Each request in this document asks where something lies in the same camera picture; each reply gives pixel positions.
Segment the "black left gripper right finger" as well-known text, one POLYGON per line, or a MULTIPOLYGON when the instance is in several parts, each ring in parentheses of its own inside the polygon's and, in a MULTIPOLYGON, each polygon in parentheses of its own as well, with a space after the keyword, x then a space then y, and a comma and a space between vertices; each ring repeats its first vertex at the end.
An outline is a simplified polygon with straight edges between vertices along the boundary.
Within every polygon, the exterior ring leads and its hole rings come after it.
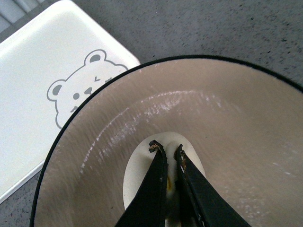
POLYGON ((180 223, 182 227, 249 227, 214 189, 179 145, 177 161, 180 196, 180 223))

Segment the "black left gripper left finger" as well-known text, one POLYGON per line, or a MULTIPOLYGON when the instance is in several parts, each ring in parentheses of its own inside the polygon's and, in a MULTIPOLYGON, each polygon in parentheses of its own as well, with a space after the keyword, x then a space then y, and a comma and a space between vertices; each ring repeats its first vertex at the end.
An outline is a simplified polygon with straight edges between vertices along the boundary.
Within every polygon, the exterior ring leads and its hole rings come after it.
POLYGON ((166 218, 168 163, 163 146, 156 140, 149 143, 155 157, 117 227, 163 227, 166 218))

